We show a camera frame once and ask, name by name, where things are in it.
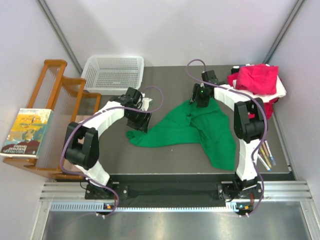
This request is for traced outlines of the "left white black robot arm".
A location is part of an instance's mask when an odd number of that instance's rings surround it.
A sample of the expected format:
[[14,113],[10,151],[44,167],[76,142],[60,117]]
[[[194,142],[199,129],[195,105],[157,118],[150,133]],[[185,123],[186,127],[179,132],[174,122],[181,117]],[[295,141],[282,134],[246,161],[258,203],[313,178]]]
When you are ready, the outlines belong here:
[[127,118],[130,128],[146,133],[152,115],[148,112],[152,101],[130,87],[125,94],[112,96],[94,115],[67,126],[61,157],[79,169],[102,198],[109,198],[114,187],[110,175],[99,162],[100,136],[122,118]]

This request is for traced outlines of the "green t shirt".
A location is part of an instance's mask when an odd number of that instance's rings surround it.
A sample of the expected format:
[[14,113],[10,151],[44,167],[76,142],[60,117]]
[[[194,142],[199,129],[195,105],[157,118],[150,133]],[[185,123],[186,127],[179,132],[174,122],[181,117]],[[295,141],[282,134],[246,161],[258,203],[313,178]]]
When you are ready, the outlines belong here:
[[129,130],[126,137],[132,145],[143,148],[200,144],[214,168],[226,171],[236,168],[236,142],[229,117],[213,98],[206,107],[185,101],[148,132]]

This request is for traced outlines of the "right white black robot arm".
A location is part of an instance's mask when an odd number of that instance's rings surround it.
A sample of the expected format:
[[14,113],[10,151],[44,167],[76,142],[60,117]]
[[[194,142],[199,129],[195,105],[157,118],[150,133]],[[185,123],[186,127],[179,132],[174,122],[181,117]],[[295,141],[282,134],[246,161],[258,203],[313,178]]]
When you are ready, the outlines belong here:
[[259,97],[235,90],[219,82],[213,70],[201,73],[202,83],[196,83],[192,90],[190,104],[198,108],[209,106],[210,99],[225,104],[233,111],[233,130],[239,139],[239,161],[232,181],[232,187],[221,190],[223,197],[245,198],[258,186],[258,148],[268,130],[264,102]]

